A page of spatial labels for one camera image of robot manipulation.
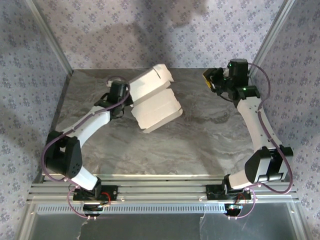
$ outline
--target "floral wallpaper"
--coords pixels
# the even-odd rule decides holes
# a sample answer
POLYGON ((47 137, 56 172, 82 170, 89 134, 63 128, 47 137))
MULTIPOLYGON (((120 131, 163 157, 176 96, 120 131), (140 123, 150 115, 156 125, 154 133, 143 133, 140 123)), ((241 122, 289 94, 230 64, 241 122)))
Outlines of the floral wallpaper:
POLYGON ((67 74, 23 0, 0 1, 0 239, 11 240, 67 74))
MULTIPOLYGON (((296 0, 261 65, 271 80, 267 117, 294 152, 294 184, 314 239, 320 239, 320 2, 296 0)), ((255 76, 261 92, 267 84, 255 76)))
POLYGON ((37 0, 74 69, 252 62, 283 0, 37 0))

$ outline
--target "marble tabletop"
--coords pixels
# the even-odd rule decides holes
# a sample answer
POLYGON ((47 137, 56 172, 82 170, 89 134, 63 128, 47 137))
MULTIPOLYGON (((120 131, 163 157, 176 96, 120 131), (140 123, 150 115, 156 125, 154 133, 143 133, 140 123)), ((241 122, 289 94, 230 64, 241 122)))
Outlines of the marble tabletop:
MULTIPOLYGON (((108 91, 111 75, 132 79, 144 70, 75 70, 58 119, 61 131, 84 116, 108 91)), ((170 69, 171 88, 183 114, 151 133, 142 133, 131 109, 92 135, 82 147, 83 165, 93 174, 235 173, 253 153, 244 120, 234 105, 212 93, 204 69, 170 69)))

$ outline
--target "patterned wallpaper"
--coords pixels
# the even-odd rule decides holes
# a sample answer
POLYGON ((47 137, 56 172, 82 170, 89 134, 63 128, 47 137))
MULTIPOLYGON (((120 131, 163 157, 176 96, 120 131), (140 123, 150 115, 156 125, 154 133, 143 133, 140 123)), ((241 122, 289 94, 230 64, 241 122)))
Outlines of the patterned wallpaper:
POLYGON ((37 0, 74 69, 254 59, 283 0, 37 0))
POLYGON ((11 240, 67 74, 23 0, 0 0, 0 239, 11 240))
MULTIPOLYGON (((296 0, 261 65, 271 79, 267 117, 293 148, 294 184, 314 239, 320 239, 320 2, 296 0)), ((261 91, 264 77, 255 77, 261 91)))

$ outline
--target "perforated metal strip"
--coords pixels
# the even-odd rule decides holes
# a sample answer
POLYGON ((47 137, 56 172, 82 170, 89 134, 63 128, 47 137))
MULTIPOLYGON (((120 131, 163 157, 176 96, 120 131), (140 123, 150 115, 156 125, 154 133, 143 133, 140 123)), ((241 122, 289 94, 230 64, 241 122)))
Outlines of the perforated metal strip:
MULTIPOLYGON (((82 212, 82 206, 74 206, 82 212)), ((39 204, 37 213, 70 213, 67 204, 39 204)), ((226 213, 223 203, 162 203, 162 204, 112 204, 103 208, 104 214, 203 214, 226 213)))

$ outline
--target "gray marble surface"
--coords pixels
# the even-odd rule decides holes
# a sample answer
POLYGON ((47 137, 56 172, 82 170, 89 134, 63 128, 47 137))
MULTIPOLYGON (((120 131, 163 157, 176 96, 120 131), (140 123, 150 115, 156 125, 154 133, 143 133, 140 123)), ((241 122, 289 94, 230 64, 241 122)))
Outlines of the gray marble surface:
MULTIPOLYGON (((132 79, 141 69, 75 70, 58 119, 61 131, 84 116, 108 91, 105 78, 132 79)), ((244 167, 253 153, 245 122, 212 93, 203 69, 171 69, 171 88, 183 114, 151 133, 142 133, 126 109, 123 118, 100 128, 82 147, 83 165, 94 174, 227 174, 244 167)))

